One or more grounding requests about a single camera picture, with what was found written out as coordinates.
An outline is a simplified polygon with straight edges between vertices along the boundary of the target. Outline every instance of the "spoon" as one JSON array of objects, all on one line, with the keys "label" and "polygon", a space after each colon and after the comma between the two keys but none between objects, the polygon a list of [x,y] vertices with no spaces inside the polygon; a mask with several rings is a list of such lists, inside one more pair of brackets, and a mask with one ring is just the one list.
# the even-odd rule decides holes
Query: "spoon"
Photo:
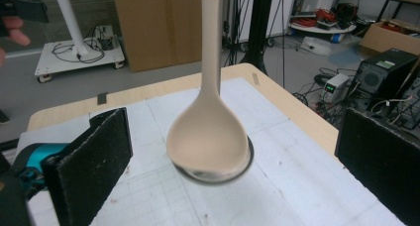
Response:
[{"label": "spoon", "polygon": [[254,151],[244,127],[220,98],[222,0],[201,1],[201,89],[171,126],[166,148],[175,166],[189,178],[221,183],[242,175]]}]

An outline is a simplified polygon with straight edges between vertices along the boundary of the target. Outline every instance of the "red object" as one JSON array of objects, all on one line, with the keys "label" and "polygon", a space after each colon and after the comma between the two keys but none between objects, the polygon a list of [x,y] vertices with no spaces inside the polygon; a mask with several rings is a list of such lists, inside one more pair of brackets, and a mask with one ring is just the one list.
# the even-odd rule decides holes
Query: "red object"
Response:
[{"label": "red object", "polygon": [[318,9],[315,11],[318,20],[336,21],[336,16],[333,12],[325,9]]},{"label": "red object", "polygon": [[316,19],[294,19],[291,21],[291,23],[302,27],[314,27],[316,25]]},{"label": "red object", "polygon": [[401,33],[401,28],[399,28],[399,26],[383,24],[382,27],[386,30]]}]

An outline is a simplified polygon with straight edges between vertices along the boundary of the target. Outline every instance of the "spoon handle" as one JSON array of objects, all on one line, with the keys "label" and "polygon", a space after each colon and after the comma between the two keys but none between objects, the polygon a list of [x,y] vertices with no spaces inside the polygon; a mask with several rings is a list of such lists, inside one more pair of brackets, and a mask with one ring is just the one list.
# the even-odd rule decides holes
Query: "spoon handle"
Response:
[{"label": "spoon handle", "polygon": [[200,94],[219,95],[222,0],[201,0],[201,4],[203,46]]}]

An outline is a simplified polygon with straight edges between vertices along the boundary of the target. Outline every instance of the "white equipment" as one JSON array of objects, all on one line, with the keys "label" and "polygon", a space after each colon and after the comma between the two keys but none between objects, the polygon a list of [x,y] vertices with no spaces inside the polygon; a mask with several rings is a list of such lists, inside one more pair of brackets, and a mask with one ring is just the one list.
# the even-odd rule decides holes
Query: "white equipment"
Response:
[{"label": "white equipment", "polygon": [[124,54],[111,26],[95,27],[92,36],[83,39],[69,0],[57,0],[71,35],[71,41],[44,45],[35,76],[43,83],[52,79],[51,74],[73,69],[115,63],[124,65]]},{"label": "white equipment", "polygon": [[344,96],[349,77],[344,74],[338,74],[329,79],[324,85],[321,97],[327,103],[336,103]]}]

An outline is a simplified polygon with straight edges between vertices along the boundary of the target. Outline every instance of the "robotic arm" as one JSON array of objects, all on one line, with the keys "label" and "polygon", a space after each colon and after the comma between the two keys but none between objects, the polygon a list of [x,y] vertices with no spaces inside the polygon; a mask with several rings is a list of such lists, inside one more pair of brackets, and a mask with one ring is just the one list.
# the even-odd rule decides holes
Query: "robotic arm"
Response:
[{"label": "robotic arm", "polygon": [[90,119],[70,144],[33,144],[0,175],[0,225],[34,225],[27,201],[48,189],[60,225],[89,225],[130,161],[126,109]]}]

